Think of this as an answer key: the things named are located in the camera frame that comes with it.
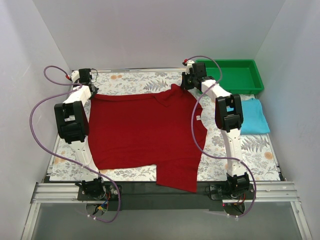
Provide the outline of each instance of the patterned mat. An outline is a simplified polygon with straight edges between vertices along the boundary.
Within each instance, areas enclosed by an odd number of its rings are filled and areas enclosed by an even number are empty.
[[[171,84],[181,84],[180,72],[125,72],[99,73],[95,86],[99,94],[133,95],[159,93],[171,88]],[[195,98],[200,96],[197,89],[190,90]],[[242,100],[254,98],[253,95],[242,95]],[[222,134],[215,124],[215,103],[208,96],[201,99],[203,108],[201,120],[208,129],[204,150],[210,155],[226,156]],[[90,116],[91,102],[85,108],[87,117]],[[249,166],[257,181],[279,181],[279,174],[268,137],[262,135],[242,135],[241,148],[243,161]],[[64,140],[60,140],[57,154],[75,159],[74,154]],[[86,169],[56,157],[53,161],[51,181],[79,181]],[[201,156],[198,168],[198,181],[225,181],[227,160],[212,159]],[[155,181],[156,166],[142,166],[124,169],[105,169],[101,172],[114,181]]]

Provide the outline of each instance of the blue folded fabric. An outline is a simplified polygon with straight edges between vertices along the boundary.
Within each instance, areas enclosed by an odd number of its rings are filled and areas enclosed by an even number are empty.
[[[243,112],[243,124],[241,134],[268,134],[270,129],[264,113],[262,112],[261,102],[251,98],[241,101]]]

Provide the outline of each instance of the gray floor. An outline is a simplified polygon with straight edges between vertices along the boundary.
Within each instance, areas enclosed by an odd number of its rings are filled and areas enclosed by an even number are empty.
[[[33,240],[299,240],[290,202],[257,202],[238,221],[204,210],[124,210],[113,223],[87,218],[82,203],[41,204]],[[111,218],[114,212],[108,212]]]

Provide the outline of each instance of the red shirt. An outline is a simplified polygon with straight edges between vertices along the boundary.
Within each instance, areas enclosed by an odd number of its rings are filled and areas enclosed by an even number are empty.
[[[172,84],[160,93],[101,95],[91,100],[88,143],[98,169],[156,165],[159,185],[196,192],[201,152],[191,134],[196,99]],[[207,129],[194,115],[196,139],[203,149]]]

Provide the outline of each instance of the wire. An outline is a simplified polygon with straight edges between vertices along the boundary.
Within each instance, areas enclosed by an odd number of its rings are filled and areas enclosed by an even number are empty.
[[[44,77],[45,77],[48,81],[50,81],[51,83],[54,83],[54,84],[57,84],[57,85],[61,85],[61,86],[78,86],[78,87],[74,88],[74,89],[71,90],[71,91],[67,91],[67,92],[65,92],[65,93],[61,93],[61,94],[57,94],[57,95],[54,95],[54,96],[47,97],[47,98],[41,100],[40,102],[38,102],[38,103],[33,107],[33,109],[31,110],[30,117],[29,117],[29,126],[30,126],[30,130],[31,130],[31,134],[32,134],[34,140],[36,141],[36,143],[37,143],[44,151],[46,151],[47,153],[49,153],[49,154],[51,154],[51,155],[53,155],[53,156],[55,156],[55,157],[58,157],[58,158],[67,160],[67,161],[69,161],[69,162],[71,162],[71,163],[77,164],[77,165],[79,165],[80,167],[82,167],[82,168],[84,168],[84,169],[87,169],[87,170],[89,170],[89,171],[91,171],[91,172],[93,172],[93,173],[95,173],[95,174],[97,174],[97,175],[99,175],[99,176],[101,176],[101,177],[104,177],[104,178],[108,179],[108,180],[114,185],[115,189],[116,189],[117,192],[118,192],[118,208],[117,208],[117,210],[116,210],[116,213],[115,213],[114,217],[113,217],[111,220],[105,220],[105,219],[102,219],[102,218],[97,218],[97,217],[95,217],[95,216],[93,216],[93,215],[91,215],[91,214],[88,215],[89,217],[94,218],[94,219],[96,219],[96,220],[99,220],[99,221],[101,221],[101,222],[111,223],[111,222],[113,222],[113,221],[117,218],[117,216],[118,216],[118,214],[119,214],[119,212],[120,212],[120,208],[121,208],[121,197],[120,197],[120,191],[119,191],[119,188],[118,188],[117,184],[116,184],[110,177],[108,177],[108,176],[106,176],[106,175],[104,175],[104,174],[102,174],[102,173],[100,173],[100,172],[97,172],[97,171],[91,169],[90,167],[88,167],[88,166],[86,166],[86,165],[84,165],[84,164],[82,164],[82,163],[80,163],[80,162],[78,162],[78,161],[76,161],[76,160],[73,160],[73,159],[70,159],[70,158],[67,158],[67,157],[58,155],[58,154],[54,153],[53,151],[50,151],[49,149],[47,149],[47,148],[39,141],[37,135],[35,134],[35,130],[34,130],[34,126],[33,126],[33,116],[34,116],[34,113],[35,113],[37,107],[39,107],[39,105],[41,105],[42,103],[44,103],[44,102],[46,102],[46,101],[48,101],[48,100],[50,100],[50,99],[54,99],[54,98],[57,98],[57,97],[60,97],[60,96],[63,96],[63,95],[67,95],[67,94],[74,93],[74,92],[78,91],[79,89],[81,89],[81,87],[82,87],[82,84],[80,84],[80,83],[59,83],[59,82],[53,81],[52,79],[50,79],[50,78],[47,76],[47,73],[46,73],[47,69],[49,69],[49,68],[59,69],[60,71],[62,71],[62,72],[66,75],[67,78],[69,77],[69,75],[68,75],[67,72],[64,71],[62,68],[60,68],[60,67],[58,67],[58,66],[54,66],[54,65],[49,65],[49,66],[47,66],[46,68],[44,68],[44,70],[43,70],[43,75],[44,75]]]
[[[256,180],[255,180],[255,177],[254,177],[252,171],[250,170],[250,168],[249,168],[242,160],[240,160],[240,159],[238,159],[238,158],[236,158],[236,157],[230,157],[230,156],[222,156],[222,157],[221,157],[221,156],[213,156],[213,155],[210,155],[210,154],[206,153],[203,149],[201,149],[201,147],[199,146],[199,144],[198,144],[198,142],[197,142],[197,140],[196,140],[195,130],[194,130],[194,118],[195,118],[195,112],[196,112],[197,106],[198,106],[200,100],[202,99],[202,97],[203,97],[210,89],[212,89],[216,84],[218,84],[218,83],[222,80],[222,77],[223,77],[222,70],[221,70],[220,66],[219,66],[218,63],[217,63],[215,60],[213,60],[211,57],[203,56],[203,55],[196,55],[196,56],[192,56],[192,57],[188,58],[188,59],[186,60],[186,62],[189,61],[189,60],[191,60],[191,59],[199,58],[199,57],[200,57],[200,58],[206,58],[206,59],[209,59],[209,60],[213,61],[213,62],[216,64],[216,66],[218,67],[218,69],[219,69],[220,78],[219,78],[214,84],[212,84],[210,87],[208,87],[208,89],[205,90],[205,91],[200,95],[200,97],[197,99],[197,101],[196,101],[196,103],[195,103],[195,105],[194,105],[194,107],[193,107],[192,115],[191,115],[191,133],[192,133],[192,138],[193,138],[193,141],[194,141],[195,145],[197,146],[197,148],[198,148],[204,155],[206,155],[206,156],[208,156],[208,157],[210,157],[210,158],[213,158],[213,159],[236,160],[236,161],[240,162],[240,163],[248,170],[249,174],[251,175],[251,178],[252,178],[252,181],[253,181],[253,185],[254,185],[254,196],[253,196],[252,202],[251,202],[248,210],[247,210],[246,212],[244,212],[242,215],[238,216],[238,217],[243,217],[243,216],[245,216],[245,215],[251,210],[251,208],[253,207],[253,205],[254,205],[254,203],[255,203],[255,200],[256,200],[256,195],[257,195],[257,184],[256,184]],[[208,213],[210,213],[210,214],[217,214],[217,215],[224,215],[224,214],[215,213],[215,212],[208,212]]]
[[[95,69],[95,68],[91,68],[91,70],[95,70],[95,72],[96,72],[96,74],[95,74],[95,79],[94,79],[94,81],[91,81],[91,83],[96,83],[97,82],[97,78],[98,78],[98,76],[99,76],[99,73],[98,73],[98,70],[97,69]]]

